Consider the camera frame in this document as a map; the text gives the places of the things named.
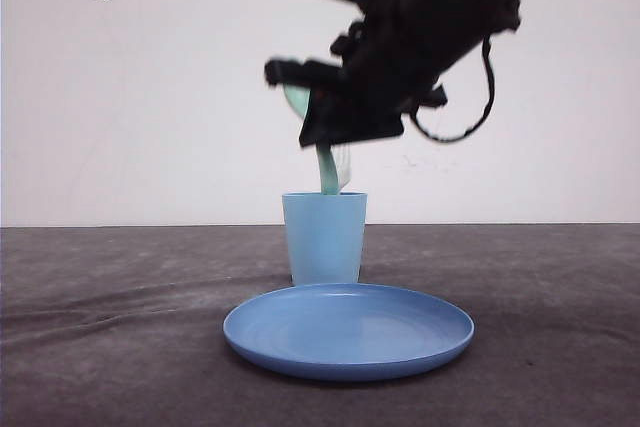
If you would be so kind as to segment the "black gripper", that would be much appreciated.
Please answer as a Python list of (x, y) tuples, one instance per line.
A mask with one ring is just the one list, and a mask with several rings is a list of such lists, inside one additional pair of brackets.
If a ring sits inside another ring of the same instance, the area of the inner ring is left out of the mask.
[(368, 0), (332, 45), (341, 67), (273, 58), (271, 86), (309, 89), (299, 145), (398, 137), (404, 97), (415, 97), (477, 44), (520, 25), (520, 0)]

